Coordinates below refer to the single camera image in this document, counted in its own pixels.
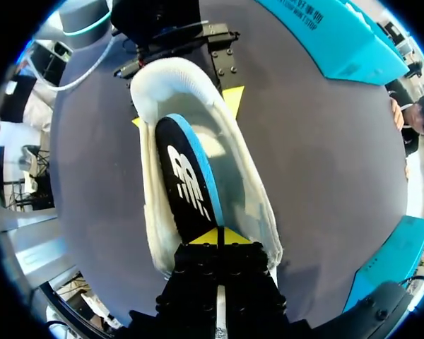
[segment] new balance logo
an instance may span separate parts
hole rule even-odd
[[[209,221],[208,211],[202,206],[203,195],[199,189],[198,181],[196,180],[195,172],[193,171],[190,161],[183,154],[179,154],[171,145],[168,146],[168,155],[170,156],[172,171],[176,177],[181,179],[182,183],[177,184],[177,191],[181,198],[184,198],[187,203],[190,203],[199,210],[202,216],[205,216]]]

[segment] black insole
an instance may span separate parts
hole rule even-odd
[[[189,243],[217,227],[217,218],[223,219],[221,210],[216,216],[211,201],[209,190],[216,192],[211,168],[193,129],[178,114],[170,114],[157,123],[155,142],[177,230],[182,242]],[[200,163],[207,173],[203,173]],[[218,197],[214,200],[217,211]]]

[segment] white shoe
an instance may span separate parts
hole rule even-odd
[[[175,266],[174,253],[181,243],[155,144],[157,122],[177,113],[193,127],[208,156],[223,225],[252,242],[261,242],[269,258],[269,270],[275,271],[283,254],[275,217],[237,122],[211,79],[186,59],[161,59],[134,76],[130,91],[141,118],[144,212],[155,267],[170,275]]]

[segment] yellow marker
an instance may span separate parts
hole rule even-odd
[[[210,230],[206,234],[201,235],[199,238],[196,238],[190,244],[201,245],[205,243],[216,245],[218,243],[218,230],[217,227],[213,230]]]
[[[231,245],[237,242],[238,244],[251,244],[247,238],[242,237],[234,231],[231,231],[229,228],[225,227],[225,245]]]
[[[223,99],[226,102],[226,105],[230,109],[234,119],[237,118],[237,112],[239,111],[240,100],[242,99],[242,94],[245,86],[228,88],[223,91]]]
[[[238,244],[251,244],[252,242],[248,239],[242,237],[241,235],[237,234],[236,232],[230,230],[227,227],[224,227],[225,229],[225,245],[231,245],[237,242]],[[196,238],[190,244],[194,245],[201,245],[209,243],[212,245],[218,244],[218,230],[217,228],[214,228],[213,230],[210,230],[206,234],[201,235],[199,238]]]
[[[132,120],[132,124],[137,127],[140,127],[140,118],[135,118],[134,120]]]

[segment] gray cylinder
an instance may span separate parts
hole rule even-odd
[[[66,44],[72,49],[78,49],[98,41],[109,30],[109,12],[106,0],[64,3],[59,9],[59,16]]]

